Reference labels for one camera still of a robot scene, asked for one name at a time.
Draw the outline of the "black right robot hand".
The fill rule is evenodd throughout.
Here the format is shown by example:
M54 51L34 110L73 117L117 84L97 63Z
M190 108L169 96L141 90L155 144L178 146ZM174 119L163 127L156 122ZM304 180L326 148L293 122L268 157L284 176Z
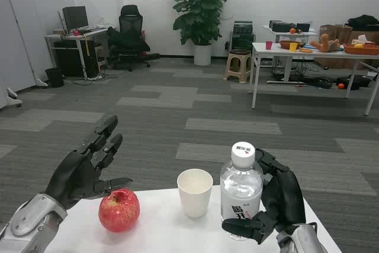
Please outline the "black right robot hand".
M303 195L295 174L279 163L270 153L257 148L258 164L264 174L272 178L265 181L261 195L265 211L250 219L226 219L221 227L226 232L263 243L276 229L306 222Z

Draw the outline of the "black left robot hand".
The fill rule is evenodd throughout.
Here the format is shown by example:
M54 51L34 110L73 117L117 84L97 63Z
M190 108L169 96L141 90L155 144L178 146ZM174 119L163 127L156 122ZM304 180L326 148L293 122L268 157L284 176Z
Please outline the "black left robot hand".
M129 186L130 178L101 180L101 172L114 160L123 136L112 135L118 124L117 116L111 116L96 127L71 151L57 167L45 190L65 210L71 209L82 199L96 199L109 196L113 191Z

